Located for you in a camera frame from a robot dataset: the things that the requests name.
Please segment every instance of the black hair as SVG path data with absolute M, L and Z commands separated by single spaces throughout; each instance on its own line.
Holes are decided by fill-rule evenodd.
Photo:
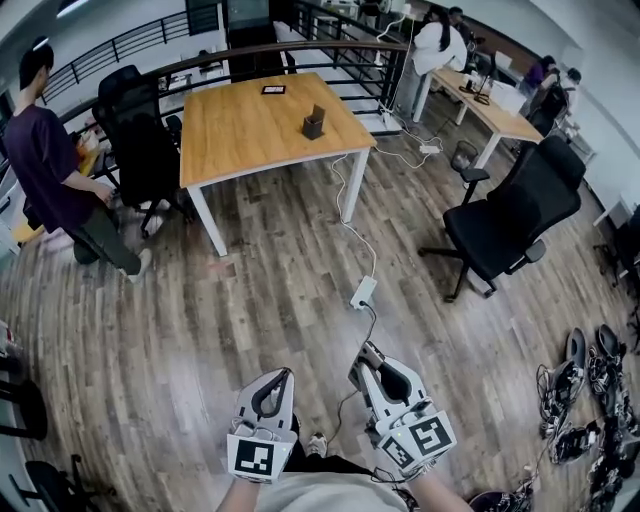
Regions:
M 546 73 L 549 71 L 549 67 L 555 65 L 556 59 L 554 59 L 551 55 L 545 55 L 540 59 L 540 65 L 542 66 L 543 71 Z
M 432 5 L 429 14 L 435 14 L 438 21 L 442 24 L 442 35 L 440 36 L 440 51 L 443 52 L 451 44 L 451 22 L 446 9 L 440 5 Z
M 20 90 L 31 85 L 33 79 L 43 67 L 47 70 L 53 67 L 53 49 L 48 44 L 37 50 L 29 50 L 20 60 Z
M 575 83 L 580 83 L 582 81 L 582 73 L 580 73 L 576 68 L 571 68 L 567 71 L 567 76 Z

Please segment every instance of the wooden table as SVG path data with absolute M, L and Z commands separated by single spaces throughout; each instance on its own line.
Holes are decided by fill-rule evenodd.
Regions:
M 467 110 L 471 110 L 471 112 L 478 116 L 493 132 L 491 139 L 489 139 L 489 142 L 478 158 L 475 167 L 483 168 L 487 164 L 489 157 L 503 137 L 535 142 L 536 144 L 544 138 L 521 114 L 512 116 L 494 102 L 490 102 L 489 105 L 483 105 L 475 101 L 472 94 L 462 92 L 460 86 L 464 87 L 466 85 L 462 73 L 456 73 L 450 69 L 443 68 L 433 73 L 433 79 L 442 85 L 451 96 L 462 101 L 462 107 L 460 107 L 460 112 L 456 118 L 456 124 L 458 126 L 462 123 Z
M 285 94 L 263 95 L 265 85 Z M 313 105 L 326 111 L 324 135 L 309 140 L 302 122 Z M 349 222 L 375 139 L 315 73 L 260 78 L 187 97 L 182 127 L 180 185 L 187 188 L 220 256 L 227 254 L 202 187 L 298 162 L 357 153 L 343 205 Z

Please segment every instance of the black pants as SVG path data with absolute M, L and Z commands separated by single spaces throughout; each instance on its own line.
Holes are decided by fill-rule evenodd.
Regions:
M 289 457 L 287 465 L 284 467 L 285 473 L 353 473 L 373 476 L 373 473 L 368 469 L 337 455 L 323 458 L 316 453 L 307 457 L 300 443 L 300 427 L 295 414 L 293 416 L 292 430 L 298 434 L 298 441 L 293 446 L 291 457 Z

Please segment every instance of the chair armrest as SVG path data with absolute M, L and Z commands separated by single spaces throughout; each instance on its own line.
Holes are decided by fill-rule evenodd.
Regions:
M 489 179 L 489 173 L 484 169 L 465 169 L 460 173 L 465 183 L 473 183 Z
M 547 246 L 542 240 L 536 240 L 534 244 L 524 252 L 524 258 L 527 263 L 535 263 L 540 260 L 547 252 Z
M 508 275 L 515 274 L 527 263 L 535 263 L 536 261 L 539 261 L 546 252 L 547 246 L 544 245 L 544 242 L 542 240 L 536 240 L 531 247 L 524 251 L 524 256 L 522 257 L 522 259 L 505 273 Z

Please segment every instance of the white shirt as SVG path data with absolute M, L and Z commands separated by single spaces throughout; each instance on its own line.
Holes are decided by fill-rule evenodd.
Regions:
M 406 512 L 390 486 L 366 475 L 283 473 L 263 485 L 256 512 Z
M 440 37 L 442 36 L 442 24 L 440 22 L 429 23 L 414 38 L 416 51 L 413 54 L 413 66 L 416 73 L 424 75 L 434 69 L 440 69 L 447 65 L 454 71 L 462 71 L 467 63 L 467 47 L 464 40 L 455 28 L 450 27 L 451 42 L 449 46 L 440 51 Z

